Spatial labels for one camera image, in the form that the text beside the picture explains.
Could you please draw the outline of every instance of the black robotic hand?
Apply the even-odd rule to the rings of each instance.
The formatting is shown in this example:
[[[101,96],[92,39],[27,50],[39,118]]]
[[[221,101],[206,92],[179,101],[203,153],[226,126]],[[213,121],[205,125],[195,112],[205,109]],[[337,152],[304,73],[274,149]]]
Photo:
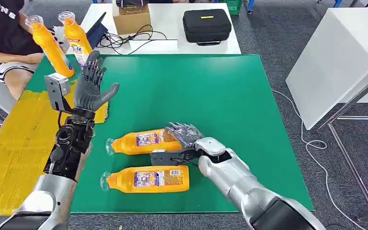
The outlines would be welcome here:
[[[170,122],[169,125],[164,129],[174,136],[183,149],[192,148],[198,139],[204,138],[204,135],[192,124]]]
[[[76,108],[95,112],[118,92],[119,84],[113,83],[108,90],[101,93],[100,85],[106,68],[101,68],[103,59],[98,58],[99,54],[97,50],[90,54],[78,76],[74,92]]]

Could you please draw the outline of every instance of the silver robotic forearm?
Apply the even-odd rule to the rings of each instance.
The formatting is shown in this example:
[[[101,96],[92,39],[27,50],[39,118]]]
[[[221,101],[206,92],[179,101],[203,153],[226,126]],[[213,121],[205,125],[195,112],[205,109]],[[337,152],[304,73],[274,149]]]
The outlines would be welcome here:
[[[56,133],[50,158],[33,190],[0,230],[66,230],[75,186],[91,151],[94,112],[71,109],[64,99],[69,93],[66,77],[45,76],[50,102],[56,110],[72,114]]]
[[[298,201],[282,197],[261,185],[249,167],[214,138],[195,142],[202,153],[201,173],[242,213],[252,230],[325,230]]]

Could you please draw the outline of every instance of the green table surface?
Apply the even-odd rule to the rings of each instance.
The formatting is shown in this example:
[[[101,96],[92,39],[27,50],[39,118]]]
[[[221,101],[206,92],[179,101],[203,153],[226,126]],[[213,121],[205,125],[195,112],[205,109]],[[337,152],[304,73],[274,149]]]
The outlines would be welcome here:
[[[67,56],[80,72],[73,56]],[[81,173],[73,213],[233,212],[199,169],[190,168],[190,189],[180,193],[124,194],[103,191],[103,172],[150,165],[149,155],[105,151],[108,138],[162,128],[170,121],[194,124],[207,137],[232,148],[260,183],[313,209],[293,149],[258,55],[103,56],[102,89],[119,82],[105,123],[96,124],[93,149]],[[27,85],[45,90],[43,76],[54,70],[44,58]]]

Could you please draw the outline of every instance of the clear bottle cap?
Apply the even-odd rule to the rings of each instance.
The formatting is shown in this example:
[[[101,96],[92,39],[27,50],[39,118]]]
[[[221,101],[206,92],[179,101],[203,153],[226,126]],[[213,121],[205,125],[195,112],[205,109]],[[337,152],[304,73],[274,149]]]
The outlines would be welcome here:
[[[40,28],[43,25],[43,18],[39,15],[31,15],[24,20],[24,23],[30,28]]]
[[[100,185],[101,185],[102,191],[109,190],[109,185],[108,185],[108,182],[106,181],[106,179],[110,176],[111,176],[110,172],[104,172],[102,174],[101,179],[100,179]]]
[[[58,15],[58,20],[63,24],[73,24],[75,22],[75,14],[71,11],[64,11]]]
[[[115,151],[114,149],[112,148],[112,143],[114,142],[115,140],[114,139],[108,139],[106,140],[105,142],[105,149],[106,149],[106,152],[109,154],[109,155],[114,155],[115,154]]]

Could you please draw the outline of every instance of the gray carpet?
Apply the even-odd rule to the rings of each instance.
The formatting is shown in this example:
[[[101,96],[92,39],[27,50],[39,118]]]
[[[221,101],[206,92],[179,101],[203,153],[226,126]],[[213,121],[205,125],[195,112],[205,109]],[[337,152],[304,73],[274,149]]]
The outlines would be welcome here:
[[[239,16],[232,17],[242,53],[261,56],[273,89],[290,96],[285,79],[326,9],[332,7],[333,3],[333,0],[323,0],[321,4],[316,4],[314,0],[256,0],[252,15],[248,15],[243,7]],[[345,0],[342,6],[349,6],[350,3]],[[34,0],[25,8],[25,12],[41,14],[46,23],[56,25],[58,11],[54,8],[78,12],[77,20],[81,21],[88,6],[88,0]],[[325,173],[306,153],[305,145],[300,141],[300,120],[289,101],[276,94],[275,98],[315,207],[313,213],[324,225],[337,223],[351,230],[358,229],[332,206],[326,192]],[[368,115],[368,104],[358,104],[349,113]],[[368,186],[368,123],[337,121],[334,125]],[[368,212],[368,205],[331,132],[327,128],[322,133],[306,131],[304,137],[306,140],[322,139],[328,143],[328,149],[312,149],[311,152],[329,171],[329,186],[337,205],[353,219]],[[70,219],[71,229],[119,229],[121,225],[127,230],[247,229],[239,214],[72,215]],[[361,225],[368,229],[368,222]],[[344,228],[330,226],[327,229]]]

